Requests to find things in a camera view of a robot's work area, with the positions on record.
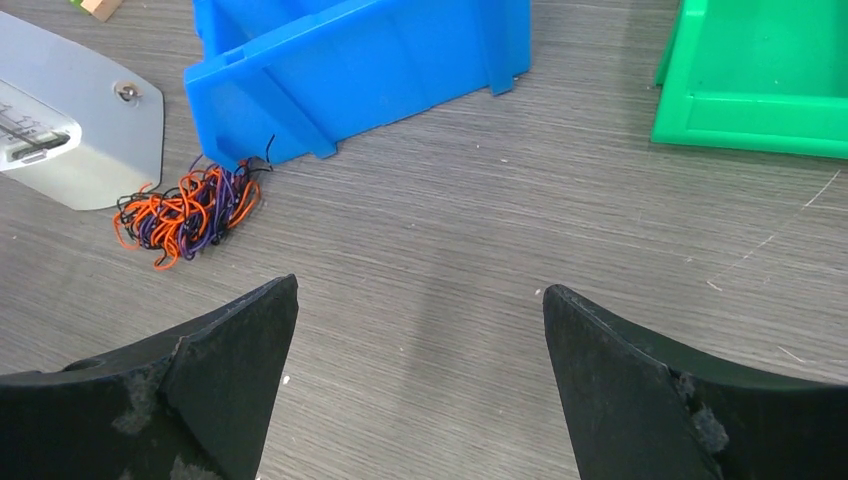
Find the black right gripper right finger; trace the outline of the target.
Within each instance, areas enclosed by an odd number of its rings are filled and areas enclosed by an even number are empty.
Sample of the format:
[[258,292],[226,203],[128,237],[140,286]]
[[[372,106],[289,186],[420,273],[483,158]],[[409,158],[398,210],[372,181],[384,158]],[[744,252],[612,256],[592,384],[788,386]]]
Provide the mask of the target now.
[[584,479],[843,479],[847,389],[734,363],[568,287],[543,297]]

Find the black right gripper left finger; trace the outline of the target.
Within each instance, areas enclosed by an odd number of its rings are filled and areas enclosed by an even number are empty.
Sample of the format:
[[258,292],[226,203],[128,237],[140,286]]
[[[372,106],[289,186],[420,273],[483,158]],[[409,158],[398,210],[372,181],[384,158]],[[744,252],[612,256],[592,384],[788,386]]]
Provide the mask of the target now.
[[252,479],[298,315],[294,276],[56,372],[1,379],[5,479]]

